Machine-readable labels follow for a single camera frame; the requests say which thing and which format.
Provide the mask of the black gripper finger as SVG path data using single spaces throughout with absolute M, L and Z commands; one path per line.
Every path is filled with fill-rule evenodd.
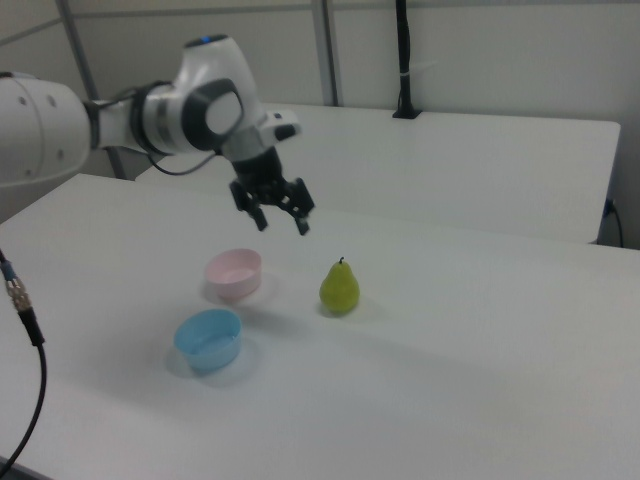
M 301 178 L 279 186 L 276 206 L 294 219 L 301 236 L 309 232 L 309 214 L 315 208 L 315 203 Z
M 237 210 L 246 212 L 254 221 L 257 229 L 260 232 L 264 231 L 267 228 L 268 223 L 258 198 L 248 192 L 237 180 L 231 182 L 229 187 Z

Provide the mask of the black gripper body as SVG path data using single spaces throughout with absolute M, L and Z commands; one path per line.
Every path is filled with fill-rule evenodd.
M 231 163 L 236 179 L 230 184 L 234 201 L 249 204 L 253 198 L 260 204 L 278 204 L 285 197 L 286 181 L 275 147 L 260 155 Z

